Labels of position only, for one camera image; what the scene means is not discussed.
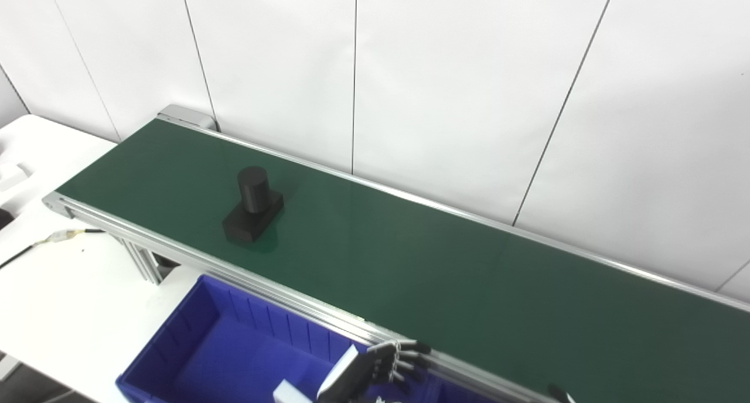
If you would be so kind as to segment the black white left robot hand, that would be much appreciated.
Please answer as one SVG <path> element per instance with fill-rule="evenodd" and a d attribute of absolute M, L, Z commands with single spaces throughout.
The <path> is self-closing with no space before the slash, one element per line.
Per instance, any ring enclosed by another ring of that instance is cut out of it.
<path fill-rule="evenodd" d="M 316 402 L 388 402 L 369 396 L 372 386 L 388 384 L 408 396 L 414 384 L 424 382 L 432 348 L 418 340 L 386 340 L 359 351 L 350 346 L 323 380 Z"/>

